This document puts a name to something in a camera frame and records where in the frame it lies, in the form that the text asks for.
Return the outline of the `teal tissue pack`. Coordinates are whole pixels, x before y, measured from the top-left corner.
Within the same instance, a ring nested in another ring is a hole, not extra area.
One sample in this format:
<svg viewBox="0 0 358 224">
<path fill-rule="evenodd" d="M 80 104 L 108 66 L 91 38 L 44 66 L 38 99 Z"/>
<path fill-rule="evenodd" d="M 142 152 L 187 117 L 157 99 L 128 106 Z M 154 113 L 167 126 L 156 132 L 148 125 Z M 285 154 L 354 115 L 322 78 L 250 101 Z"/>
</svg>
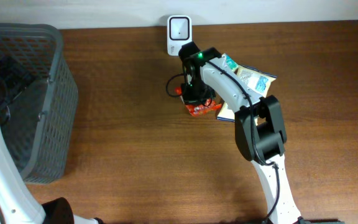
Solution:
<svg viewBox="0 0 358 224">
<path fill-rule="evenodd" d="M 237 73 L 239 65 L 227 54 L 222 54 L 222 57 L 225 61 L 223 65 L 223 69 L 225 71 L 231 70 L 233 73 Z"/>
</svg>

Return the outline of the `beige snack bag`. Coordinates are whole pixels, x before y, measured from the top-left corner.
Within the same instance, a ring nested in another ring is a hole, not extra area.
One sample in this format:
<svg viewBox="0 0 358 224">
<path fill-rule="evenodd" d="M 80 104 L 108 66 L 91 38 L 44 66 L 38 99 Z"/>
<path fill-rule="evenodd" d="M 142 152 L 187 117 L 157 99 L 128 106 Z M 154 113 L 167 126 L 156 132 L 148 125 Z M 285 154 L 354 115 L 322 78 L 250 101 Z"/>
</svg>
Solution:
<svg viewBox="0 0 358 224">
<path fill-rule="evenodd" d="M 240 65 L 237 69 L 236 75 L 251 89 L 261 94 L 263 97 L 267 96 L 271 83 L 277 79 L 277 76 L 262 72 L 256 68 Z M 217 119 L 221 121 L 234 122 L 234 113 L 228 108 L 227 103 L 224 103 Z"/>
</svg>

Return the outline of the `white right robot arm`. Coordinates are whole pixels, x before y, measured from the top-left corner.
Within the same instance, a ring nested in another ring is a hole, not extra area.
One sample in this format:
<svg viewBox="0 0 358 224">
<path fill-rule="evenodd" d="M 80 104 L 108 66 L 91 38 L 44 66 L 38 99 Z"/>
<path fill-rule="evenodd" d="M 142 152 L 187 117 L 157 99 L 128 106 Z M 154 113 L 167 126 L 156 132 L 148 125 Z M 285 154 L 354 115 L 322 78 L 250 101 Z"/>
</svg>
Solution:
<svg viewBox="0 0 358 224">
<path fill-rule="evenodd" d="M 285 170 L 285 131 L 279 101 L 250 89 L 214 47 L 200 50 L 194 42 L 181 47 L 186 105 L 206 104 L 218 94 L 234 112 L 236 146 L 254 166 L 264 191 L 267 216 L 263 223 L 304 223 Z"/>
</svg>

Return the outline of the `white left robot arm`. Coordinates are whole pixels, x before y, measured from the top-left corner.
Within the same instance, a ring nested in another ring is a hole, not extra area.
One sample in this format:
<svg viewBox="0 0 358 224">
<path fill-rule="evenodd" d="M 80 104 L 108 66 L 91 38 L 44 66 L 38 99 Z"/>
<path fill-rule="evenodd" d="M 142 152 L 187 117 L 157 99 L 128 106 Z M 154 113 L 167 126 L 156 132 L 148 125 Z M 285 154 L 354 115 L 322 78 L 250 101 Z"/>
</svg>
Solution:
<svg viewBox="0 0 358 224">
<path fill-rule="evenodd" d="M 0 23 L 0 223 L 99 223 L 63 197 L 38 203 L 27 187 L 64 175 L 77 105 L 61 33 Z"/>
</svg>

